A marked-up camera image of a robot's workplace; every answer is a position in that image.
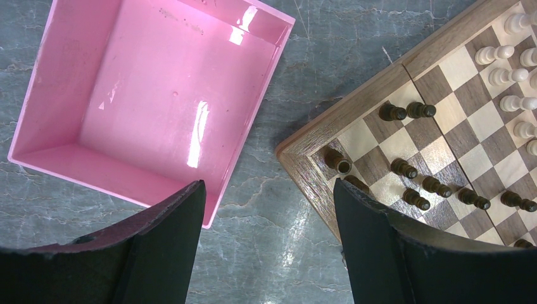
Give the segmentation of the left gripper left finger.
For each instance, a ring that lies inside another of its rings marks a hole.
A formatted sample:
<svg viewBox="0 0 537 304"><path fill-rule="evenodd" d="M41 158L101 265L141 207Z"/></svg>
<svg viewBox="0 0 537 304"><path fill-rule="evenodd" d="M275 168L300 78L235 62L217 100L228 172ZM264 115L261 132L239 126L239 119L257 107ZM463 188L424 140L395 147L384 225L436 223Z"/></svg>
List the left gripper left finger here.
<svg viewBox="0 0 537 304"><path fill-rule="evenodd" d="M1 249L2 303L184 303L206 203L197 180L67 244Z"/></svg>

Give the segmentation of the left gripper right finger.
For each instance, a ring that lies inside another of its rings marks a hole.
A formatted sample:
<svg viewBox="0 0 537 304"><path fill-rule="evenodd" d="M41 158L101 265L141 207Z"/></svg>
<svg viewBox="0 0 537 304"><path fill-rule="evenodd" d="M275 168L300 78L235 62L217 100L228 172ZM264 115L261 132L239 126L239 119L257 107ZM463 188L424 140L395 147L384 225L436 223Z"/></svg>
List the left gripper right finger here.
<svg viewBox="0 0 537 304"><path fill-rule="evenodd" d="M355 303L535 303L536 249L464 238L345 180L334 206Z"/></svg>

